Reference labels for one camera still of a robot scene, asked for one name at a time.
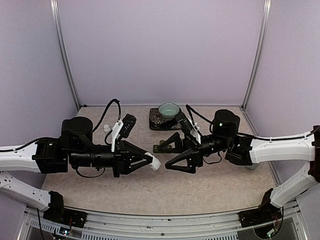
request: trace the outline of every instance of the lavender backdrop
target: lavender backdrop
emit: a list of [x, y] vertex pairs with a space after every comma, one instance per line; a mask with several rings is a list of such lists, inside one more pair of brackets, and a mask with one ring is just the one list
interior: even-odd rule
[[240, 106], [263, 6], [263, 0], [59, 1], [81, 103]]
[[[48, 0], [0, 1], [0, 146], [58, 137], [75, 115]], [[41, 187], [44, 176], [13, 172]], [[0, 239], [17, 239], [26, 205], [0, 193]]]
[[[320, 125], [320, 1], [273, 0], [248, 114], [261, 136]], [[303, 162], [276, 162], [283, 181]], [[311, 240], [320, 236], [320, 187], [297, 198]]]

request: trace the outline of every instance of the small object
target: small object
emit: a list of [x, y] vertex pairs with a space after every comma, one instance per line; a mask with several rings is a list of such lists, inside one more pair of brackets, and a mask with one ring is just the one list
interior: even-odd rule
[[103, 126], [103, 129], [104, 129], [104, 131], [105, 131], [106, 133], [110, 132], [110, 130], [111, 130], [109, 124], [104, 125], [104, 126]]
[[269, 238], [271, 238], [271, 235], [275, 232], [275, 229], [272, 228], [270, 231], [268, 231], [266, 234]]
[[60, 227], [59, 233], [63, 236], [69, 236], [70, 235], [70, 229]]
[[180, 112], [180, 108], [171, 102], [160, 105], [158, 110], [162, 117], [167, 120], [174, 119], [175, 116]]
[[154, 171], [158, 170], [161, 165], [161, 162], [158, 160], [158, 158], [153, 156], [150, 152], [146, 152], [145, 155], [152, 157], [152, 163], [148, 164], [150, 168], [152, 168]]

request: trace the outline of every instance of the green bowl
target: green bowl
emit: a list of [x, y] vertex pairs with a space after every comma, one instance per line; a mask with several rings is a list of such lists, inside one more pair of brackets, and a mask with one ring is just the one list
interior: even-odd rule
[[158, 111], [164, 119], [171, 120], [179, 113], [180, 108], [174, 103], [167, 102], [160, 105]]

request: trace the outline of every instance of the white cylinder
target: white cylinder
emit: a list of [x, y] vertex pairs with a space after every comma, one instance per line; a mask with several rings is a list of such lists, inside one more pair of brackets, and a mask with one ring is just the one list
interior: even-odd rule
[[111, 130], [109, 124], [104, 125], [103, 129], [106, 133], [108, 133]]
[[152, 168], [154, 171], [158, 170], [161, 165], [161, 162], [158, 160], [158, 158], [153, 156], [150, 152], [146, 152], [145, 155], [152, 157], [152, 163], [148, 164], [150, 168]]

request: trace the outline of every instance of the table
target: table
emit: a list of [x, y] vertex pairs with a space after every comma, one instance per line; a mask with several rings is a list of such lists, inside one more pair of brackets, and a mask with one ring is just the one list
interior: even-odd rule
[[[134, 115], [136, 124], [127, 138], [132, 144], [152, 152], [159, 140], [170, 137], [174, 131], [152, 131], [149, 129], [151, 106], [123, 106], [122, 118], [126, 113]], [[228, 109], [241, 118], [239, 131], [251, 133], [238, 107], [198, 106], [196, 111], [213, 119], [219, 109]], [[104, 107], [82, 107], [77, 116], [92, 120], [95, 126]], [[111, 107], [100, 127], [93, 134], [95, 144], [104, 144], [104, 124], [113, 126], [118, 108]], [[209, 134], [209, 124], [194, 116], [203, 134]], [[129, 175], [114, 178], [112, 169], [107, 168], [99, 178], [82, 178], [69, 168], [68, 173], [48, 174], [42, 189], [57, 191], [63, 195], [66, 206], [85, 210], [130, 215], [175, 216], [226, 212], [258, 206], [264, 193], [275, 184], [267, 163], [255, 170], [236, 166], [223, 160], [219, 164], [197, 168], [196, 174], [165, 169], [165, 162], [175, 154], [155, 154], [161, 167], [153, 171], [142, 167]], [[216, 154], [208, 162], [218, 161]], [[80, 167], [84, 175], [96, 175], [92, 168]]]

